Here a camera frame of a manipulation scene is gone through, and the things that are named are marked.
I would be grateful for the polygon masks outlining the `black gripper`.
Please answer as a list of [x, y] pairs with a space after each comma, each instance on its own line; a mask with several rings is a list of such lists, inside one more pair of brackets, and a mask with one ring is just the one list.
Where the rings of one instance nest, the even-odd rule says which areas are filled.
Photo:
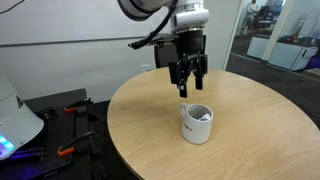
[[187, 97], [187, 80], [190, 73], [195, 76], [195, 88], [203, 89], [203, 77], [207, 73], [208, 56], [205, 53], [206, 36], [202, 30], [186, 31], [178, 34], [174, 40], [178, 58], [169, 65], [170, 80], [178, 84], [179, 95]]

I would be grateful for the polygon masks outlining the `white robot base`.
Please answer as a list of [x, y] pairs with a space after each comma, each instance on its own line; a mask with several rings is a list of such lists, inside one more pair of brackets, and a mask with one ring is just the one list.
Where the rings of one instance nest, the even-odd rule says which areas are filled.
[[0, 160], [34, 139], [43, 127], [44, 121], [29, 109], [0, 70]]

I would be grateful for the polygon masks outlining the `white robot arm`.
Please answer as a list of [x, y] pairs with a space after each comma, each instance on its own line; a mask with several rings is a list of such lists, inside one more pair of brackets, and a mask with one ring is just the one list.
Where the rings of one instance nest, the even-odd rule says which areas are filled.
[[171, 39], [176, 47], [177, 60], [168, 63], [170, 80], [177, 86], [179, 95], [187, 97], [187, 80], [190, 73], [195, 76], [195, 88], [203, 89], [203, 77], [208, 71], [208, 55], [205, 53], [206, 36], [203, 28], [209, 20], [209, 10], [204, 0], [117, 0], [122, 12], [131, 20], [144, 21], [161, 8], [168, 12], [158, 27], [146, 37], [129, 44], [140, 49], [154, 41], [163, 44], [166, 38], [155, 39], [171, 22]]

